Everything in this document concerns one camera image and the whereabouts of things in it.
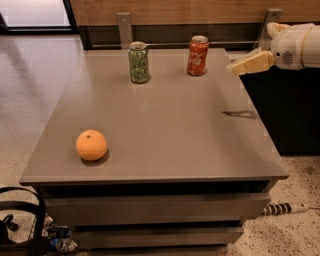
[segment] floor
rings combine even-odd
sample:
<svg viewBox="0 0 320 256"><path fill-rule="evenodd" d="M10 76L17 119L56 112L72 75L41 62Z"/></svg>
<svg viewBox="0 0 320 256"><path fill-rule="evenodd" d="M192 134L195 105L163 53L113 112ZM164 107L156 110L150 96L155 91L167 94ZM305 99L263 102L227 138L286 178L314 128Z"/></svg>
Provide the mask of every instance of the floor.
<svg viewBox="0 0 320 256"><path fill-rule="evenodd" d="M0 36L0 186L17 186L19 178L84 54L78 35ZM271 191L273 203L320 207L320 156L282 157L290 177ZM33 201L24 193L8 195ZM19 232L28 236L30 216L15 216ZM227 256L320 255L320 210L247 221L244 235L229 245Z"/></svg>

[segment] can lid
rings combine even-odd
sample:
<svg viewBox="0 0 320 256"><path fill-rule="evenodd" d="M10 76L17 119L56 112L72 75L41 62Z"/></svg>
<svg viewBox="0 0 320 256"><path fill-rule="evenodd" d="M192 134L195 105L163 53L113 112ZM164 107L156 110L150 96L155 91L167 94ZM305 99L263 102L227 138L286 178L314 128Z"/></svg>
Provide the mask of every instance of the can lid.
<svg viewBox="0 0 320 256"><path fill-rule="evenodd" d="M147 45L144 43L144 42L141 42L141 41L136 41L136 42L132 42L130 45L129 45L129 48L131 50L144 50L147 48Z"/></svg>
<svg viewBox="0 0 320 256"><path fill-rule="evenodd" d="M193 36L191 40L192 40L192 42L199 43L199 44L205 44L205 43L208 42L208 38L207 37L200 36L200 35Z"/></svg>

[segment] wooden board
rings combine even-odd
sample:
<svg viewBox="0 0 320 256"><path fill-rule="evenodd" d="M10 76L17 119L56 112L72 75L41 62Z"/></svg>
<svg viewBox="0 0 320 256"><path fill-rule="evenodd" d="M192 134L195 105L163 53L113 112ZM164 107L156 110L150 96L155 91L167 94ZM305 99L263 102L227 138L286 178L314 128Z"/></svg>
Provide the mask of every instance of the wooden board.
<svg viewBox="0 0 320 256"><path fill-rule="evenodd" d="M130 12L133 25L261 23L268 8L280 22L320 21L320 1L308 0L70 0L78 26L117 25Z"/></svg>

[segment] black metal frame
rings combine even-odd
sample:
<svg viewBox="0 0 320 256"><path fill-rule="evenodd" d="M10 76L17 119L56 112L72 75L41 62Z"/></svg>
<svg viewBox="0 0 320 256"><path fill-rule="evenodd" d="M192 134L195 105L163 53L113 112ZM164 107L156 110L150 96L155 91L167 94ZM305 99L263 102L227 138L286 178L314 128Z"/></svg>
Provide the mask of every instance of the black metal frame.
<svg viewBox="0 0 320 256"><path fill-rule="evenodd" d="M41 27L8 27L0 12L0 34L28 35L28 34L78 34L78 27L73 15L70 0L62 0L70 26L41 26Z"/></svg>

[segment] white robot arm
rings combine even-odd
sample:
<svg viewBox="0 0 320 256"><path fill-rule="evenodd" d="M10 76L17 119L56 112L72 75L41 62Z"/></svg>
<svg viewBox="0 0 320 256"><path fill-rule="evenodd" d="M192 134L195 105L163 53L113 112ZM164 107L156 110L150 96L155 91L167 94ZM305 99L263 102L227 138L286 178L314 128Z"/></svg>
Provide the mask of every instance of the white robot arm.
<svg viewBox="0 0 320 256"><path fill-rule="evenodd" d="M267 28L273 38L270 50L253 50L244 58L228 65L228 73L257 73L266 71L273 65L292 70L320 68L320 26L313 23L293 26L269 23Z"/></svg>

